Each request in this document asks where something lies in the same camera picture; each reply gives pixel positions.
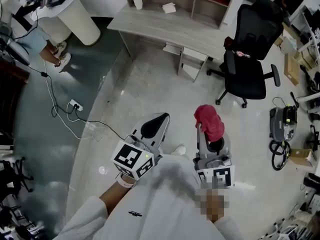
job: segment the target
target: person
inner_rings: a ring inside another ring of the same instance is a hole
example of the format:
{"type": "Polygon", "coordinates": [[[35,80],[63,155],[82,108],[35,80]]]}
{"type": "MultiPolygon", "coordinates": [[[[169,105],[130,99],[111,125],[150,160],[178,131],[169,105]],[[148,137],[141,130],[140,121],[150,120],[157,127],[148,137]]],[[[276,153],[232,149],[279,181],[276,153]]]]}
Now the person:
{"type": "Polygon", "coordinates": [[[223,198],[201,189],[185,154],[181,145],[162,155],[137,182],[120,174],[100,198],[90,197],[54,240],[243,240],[224,216],[223,198]]]}
{"type": "Polygon", "coordinates": [[[61,56],[67,43],[63,42],[54,46],[49,41],[50,36],[29,15],[37,8],[43,8],[45,5],[45,0],[37,1],[29,6],[22,6],[19,0],[0,0],[0,20],[10,25],[12,38],[23,46],[29,54],[40,54],[45,61],[54,64],[55,68],[62,72],[71,59],[70,53],[61,56]]]}

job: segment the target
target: bracelet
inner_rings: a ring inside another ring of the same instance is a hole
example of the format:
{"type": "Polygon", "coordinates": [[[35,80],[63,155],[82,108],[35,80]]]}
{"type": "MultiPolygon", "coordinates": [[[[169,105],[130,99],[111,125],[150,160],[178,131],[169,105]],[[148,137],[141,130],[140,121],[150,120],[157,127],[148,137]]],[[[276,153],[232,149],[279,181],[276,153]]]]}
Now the bracelet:
{"type": "Polygon", "coordinates": [[[124,175],[123,173],[119,173],[117,177],[115,177],[116,181],[124,188],[126,189],[131,189],[134,185],[134,184],[129,184],[127,182],[125,182],[123,179],[122,179],[122,175],[124,175]]]}

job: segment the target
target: hand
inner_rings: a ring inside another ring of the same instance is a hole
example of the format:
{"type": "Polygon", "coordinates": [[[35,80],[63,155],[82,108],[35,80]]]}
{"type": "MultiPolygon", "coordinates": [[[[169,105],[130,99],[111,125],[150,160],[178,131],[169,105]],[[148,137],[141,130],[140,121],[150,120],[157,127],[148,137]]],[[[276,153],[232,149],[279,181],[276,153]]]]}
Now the hand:
{"type": "Polygon", "coordinates": [[[207,190],[206,193],[206,216],[215,223],[225,215],[225,199],[223,195],[218,195],[217,191],[207,190]]]}
{"type": "Polygon", "coordinates": [[[127,175],[122,175],[121,177],[126,183],[128,184],[134,184],[136,182],[135,179],[128,177],[127,175]]]}
{"type": "Polygon", "coordinates": [[[40,2],[40,9],[42,9],[43,7],[45,7],[46,4],[47,4],[47,0],[42,0],[42,1],[40,2]]]}

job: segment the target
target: white vase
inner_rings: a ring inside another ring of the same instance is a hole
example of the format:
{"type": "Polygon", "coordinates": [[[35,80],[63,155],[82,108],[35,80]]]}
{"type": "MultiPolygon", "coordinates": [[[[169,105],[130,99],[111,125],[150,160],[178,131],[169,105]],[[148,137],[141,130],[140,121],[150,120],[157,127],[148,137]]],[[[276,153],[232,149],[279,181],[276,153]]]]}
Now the white vase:
{"type": "Polygon", "coordinates": [[[137,10],[142,9],[142,5],[143,5],[142,0],[133,0],[133,2],[137,10]]]}

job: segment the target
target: red cloth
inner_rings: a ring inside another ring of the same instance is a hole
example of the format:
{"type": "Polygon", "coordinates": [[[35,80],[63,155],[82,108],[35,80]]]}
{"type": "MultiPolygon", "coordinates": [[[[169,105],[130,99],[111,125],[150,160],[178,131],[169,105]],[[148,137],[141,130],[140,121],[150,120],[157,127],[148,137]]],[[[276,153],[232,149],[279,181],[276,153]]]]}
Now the red cloth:
{"type": "Polygon", "coordinates": [[[216,142],[225,133],[225,124],[221,121],[216,109],[212,105],[202,105],[194,113],[195,127],[201,124],[202,132],[208,135],[210,142],[216,142]]]}

